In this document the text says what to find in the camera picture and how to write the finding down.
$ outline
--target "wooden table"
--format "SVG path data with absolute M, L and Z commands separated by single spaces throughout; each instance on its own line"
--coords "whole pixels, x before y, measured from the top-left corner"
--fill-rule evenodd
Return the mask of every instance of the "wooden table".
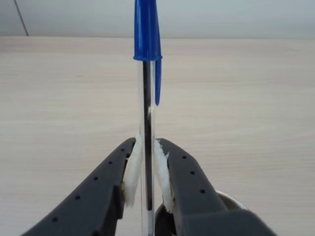
M 168 39 L 162 48 L 156 136 L 279 235 L 314 235 L 315 41 Z M 38 222 L 137 132 L 132 55 L 132 39 L 0 38 L 1 235 Z M 139 198 L 117 236 L 140 235 Z

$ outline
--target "ballpoint pen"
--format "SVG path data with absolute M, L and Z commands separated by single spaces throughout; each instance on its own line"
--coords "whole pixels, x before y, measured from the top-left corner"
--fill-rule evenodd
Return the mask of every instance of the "ballpoint pen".
M 138 61 L 140 136 L 142 137 L 142 235 L 154 235 L 153 146 L 155 105 L 159 104 L 161 49 L 156 0 L 135 0 L 134 59 Z

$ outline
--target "blue pen cap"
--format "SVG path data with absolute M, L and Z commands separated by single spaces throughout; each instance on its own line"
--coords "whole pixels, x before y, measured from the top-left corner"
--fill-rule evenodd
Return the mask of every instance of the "blue pen cap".
M 141 61 L 162 58 L 156 0 L 135 0 L 133 58 Z

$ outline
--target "transparent pen barrel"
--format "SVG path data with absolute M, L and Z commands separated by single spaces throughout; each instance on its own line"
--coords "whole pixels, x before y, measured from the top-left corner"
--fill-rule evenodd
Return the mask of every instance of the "transparent pen barrel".
M 139 121 L 142 137 L 142 236 L 154 235 L 153 142 L 155 131 L 155 61 L 138 62 Z

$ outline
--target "white wall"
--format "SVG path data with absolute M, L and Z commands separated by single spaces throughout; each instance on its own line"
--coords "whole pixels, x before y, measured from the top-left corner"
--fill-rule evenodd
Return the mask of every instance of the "white wall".
M 0 35 L 26 35 L 13 0 L 0 0 Z
M 30 35 L 133 36 L 134 0 L 17 3 Z M 315 39 L 315 0 L 157 0 L 157 6 L 162 37 Z

